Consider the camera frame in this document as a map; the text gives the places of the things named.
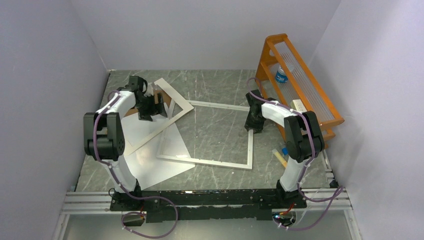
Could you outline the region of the white mat board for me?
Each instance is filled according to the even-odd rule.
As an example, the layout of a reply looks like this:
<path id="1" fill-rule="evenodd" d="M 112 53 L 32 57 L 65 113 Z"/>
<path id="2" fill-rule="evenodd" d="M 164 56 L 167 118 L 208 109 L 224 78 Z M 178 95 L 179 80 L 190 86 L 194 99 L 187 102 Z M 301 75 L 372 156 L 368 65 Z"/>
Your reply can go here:
<path id="1" fill-rule="evenodd" d="M 139 140 L 138 142 L 134 144 L 131 143 L 130 146 L 126 147 L 124 150 L 125 157 L 134 153 L 136 150 L 144 146 L 154 137 L 166 130 L 170 125 L 172 125 L 185 114 L 189 113 L 194 109 L 194 107 L 188 102 L 188 100 L 186 100 L 175 88 L 173 88 L 163 78 L 156 80 L 154 84 L 161 88 L 171 98 L 171 102 L 173 102 L 175 106 L 179 106 L 181 108 L 181 111 L 177 114 L 174 114 L 173 110 L 175 107 L 170 106 L 167 120 L 162 123 L 158 128 L 149 133 L 147 136 L 142 137 L 141 140 Z"/>

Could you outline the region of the silver picture frame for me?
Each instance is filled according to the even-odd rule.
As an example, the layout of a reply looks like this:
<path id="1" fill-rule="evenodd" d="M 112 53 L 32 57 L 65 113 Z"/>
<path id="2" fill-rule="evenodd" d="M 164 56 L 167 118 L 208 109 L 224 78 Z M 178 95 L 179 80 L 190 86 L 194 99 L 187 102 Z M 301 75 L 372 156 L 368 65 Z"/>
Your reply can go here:
<path id="1" fill-rule="evenodd" d="M 250 109 L 247 106 L 230 105 L 230 104 L 223 104 L 223 103 L 204 102 L 204 101 L 196 101 L 196 100 L 188 100 L 188 102 L 194 107 L 207 107 L 207 108 L 235 110 L 235 111 L 242 111 L 242 112 L 248 112 Z M 167 137 L 168 137 L 168 130 L 165 129 L 162 132 L 162 136 L 160 139 L 159 147 L 156 154 L 157 158 L 164 159 L 170 162 L 176 162 L 176 163 L 193 163 L 193 164 L 199 164 L 199 165 L 217 166 L 217 167 L 242 169 L 242 170 L 253 169 L 253 152 L 254 152 L 253 151 L 253 144 L 254 144 L 253 130 L 248 131 L 246 164 L 224 162 L 220 160 L 191 158 L 188 155 L 165 155 L 163 154 L 163 150 L 165 147 Z"/>

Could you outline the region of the white photo sheet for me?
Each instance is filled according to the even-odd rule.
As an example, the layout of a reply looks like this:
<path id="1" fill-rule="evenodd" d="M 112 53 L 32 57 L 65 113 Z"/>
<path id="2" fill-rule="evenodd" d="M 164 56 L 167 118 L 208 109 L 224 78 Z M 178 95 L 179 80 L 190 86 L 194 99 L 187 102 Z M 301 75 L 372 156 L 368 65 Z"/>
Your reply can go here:
<path id="1" fill-rule="evenodd" d="M 161 115 L 155 115 L 152 119 L 153 121 L 139 120 L 135 113 L 121 120 L 125 138 L 124 159 L 142 190 L 195 167 L 194 163 L 173 162 L 157 157 L 161 133 L 135 152 L 129 153 L 130 147 L 168 121 Z"/>

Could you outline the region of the brown backing board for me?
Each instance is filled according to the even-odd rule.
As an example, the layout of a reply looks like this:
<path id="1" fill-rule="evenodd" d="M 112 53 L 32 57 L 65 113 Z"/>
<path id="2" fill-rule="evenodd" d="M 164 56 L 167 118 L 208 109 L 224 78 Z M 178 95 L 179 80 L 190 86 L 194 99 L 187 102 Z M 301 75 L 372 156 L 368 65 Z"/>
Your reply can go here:
<path id="1" fill-rule="evenodd" d="M 171 105 L 171 100 L 172 100 L 171 97 L 167 93 L 165 93 L 163 90 L 154 90 L 153 96 L 156 95 L 157 93 L 162 94 L 163 101 L 164 101 L 164 104 L 165 104 L 165 109 L 166 108 L 168 109 Z M 137 106 L 130 108 L 124 116 L 127 117 L 127 116 L 130 116 L 130 115 L 133 115 L 133 114 L 138 115 L 138 110 L 137 110 L 136 107 Z"/>

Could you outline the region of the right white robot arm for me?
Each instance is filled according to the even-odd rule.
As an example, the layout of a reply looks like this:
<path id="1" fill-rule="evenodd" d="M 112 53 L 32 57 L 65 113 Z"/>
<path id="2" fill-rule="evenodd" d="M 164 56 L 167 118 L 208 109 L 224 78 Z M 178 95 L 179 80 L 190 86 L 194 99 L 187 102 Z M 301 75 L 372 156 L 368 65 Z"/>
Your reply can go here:
<path id="1" fill-rule="evenodd" d="M 313 111 L 299 112 L 280 104 L 278 101 L 248 101 L 249 112 L 244 127 L 254 133 L 263 131 L 266 120 L 271 120 L 284 129 L 285 146 L 289 155 L 284 173 L 277 183 L 275 202 L 282 208 L 288 207 L 300 195 L 300 185 L 310 165 L 324 149 L 317 115 Z"/>

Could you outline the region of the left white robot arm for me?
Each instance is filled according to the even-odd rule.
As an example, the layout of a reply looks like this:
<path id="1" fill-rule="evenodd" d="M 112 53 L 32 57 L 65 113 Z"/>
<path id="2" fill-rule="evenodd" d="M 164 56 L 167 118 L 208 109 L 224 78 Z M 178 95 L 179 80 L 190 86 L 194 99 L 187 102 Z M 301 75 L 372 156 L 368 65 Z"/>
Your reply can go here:
<path id="1" fill-rule="evenodd" d="M 114 90 L 105 106 L 83 116 L 83 147 L 87 155 L 103 165 L 114 181 L 114 190 L 124 195 L 123 203 L 130 210 L 142 206 L 140 185 L 124 158 L 126 149 L 122 118 L 136 109 L 141 120 L 166 115 L 162 93 L 141 90 Z"/>

